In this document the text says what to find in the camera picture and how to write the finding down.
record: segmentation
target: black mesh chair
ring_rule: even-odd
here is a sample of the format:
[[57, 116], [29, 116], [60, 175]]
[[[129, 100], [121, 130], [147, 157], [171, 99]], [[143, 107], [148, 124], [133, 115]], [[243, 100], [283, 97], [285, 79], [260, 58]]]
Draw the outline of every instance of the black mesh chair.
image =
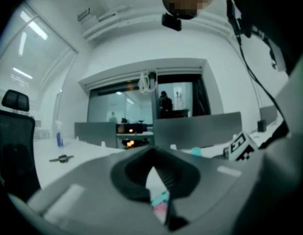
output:
[[[28, 96], [8, 90], [2, 105], [14, 110], [29, 111]], [[39, 188], [36, 174], [32, 117], [0, 110], [0, 175], [7, 192], [24, 201]]]

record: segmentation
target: gray desk divider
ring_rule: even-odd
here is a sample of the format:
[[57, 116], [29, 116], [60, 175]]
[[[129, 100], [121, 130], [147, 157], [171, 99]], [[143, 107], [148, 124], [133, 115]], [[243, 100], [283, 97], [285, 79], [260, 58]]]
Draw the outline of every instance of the gray desk divider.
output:
[[241, 113], [158, 119], [153, 123], [155, 145], [178, 149], [208, 147], [230, 141], [242, 131]]
[[262, 120], [266, 120], [266, 124], [269, 125], [277, 119], [278, 111], [275, 106], [268, 106], [260, 108], [260, 116]]
[[75, 123], [75, 138], [87, 143], [101, 145], [104, 141], [107, 147], [117, 148], [116, 124], [103, 123]]

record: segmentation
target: chair headrest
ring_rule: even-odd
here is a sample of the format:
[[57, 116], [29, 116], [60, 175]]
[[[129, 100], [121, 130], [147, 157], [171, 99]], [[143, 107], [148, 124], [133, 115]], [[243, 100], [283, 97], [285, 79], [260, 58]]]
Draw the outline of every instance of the chair headrest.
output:
[[25, 111], [25, 112], [29, 111], [28, 96], [14, 90], [8, 90], [5, 93], [1, 104], [5, 107], [14, 110]]

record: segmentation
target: camera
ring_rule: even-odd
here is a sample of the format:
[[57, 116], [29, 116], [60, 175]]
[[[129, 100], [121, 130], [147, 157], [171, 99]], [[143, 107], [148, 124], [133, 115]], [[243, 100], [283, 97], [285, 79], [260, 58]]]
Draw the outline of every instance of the camera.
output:
[[162, 25], [176, 31], [182, 30], [181, 20], [167, 13], [162, 15]]

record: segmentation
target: person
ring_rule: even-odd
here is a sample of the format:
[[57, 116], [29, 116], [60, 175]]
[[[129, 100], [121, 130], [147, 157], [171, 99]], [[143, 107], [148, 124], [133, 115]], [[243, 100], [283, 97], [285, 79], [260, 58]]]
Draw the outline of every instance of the person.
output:
[[161, 92], [160, 100], [160, 112], [172, 111], [172, 100], [168, 98], [168, 95], [165, 91]]
[[[181, 19], [192, 19], [213, 0], [163, 0]], [[283, 52], [288, 75], [303, 52], [303, 0], [234, 0], [241, 18], [255, 26]]]
[[111, 117], [109, 118], [108, 121], [112, 123], [118, 123], [117, 118], [114, 116], [114, 112], [111, 113]]

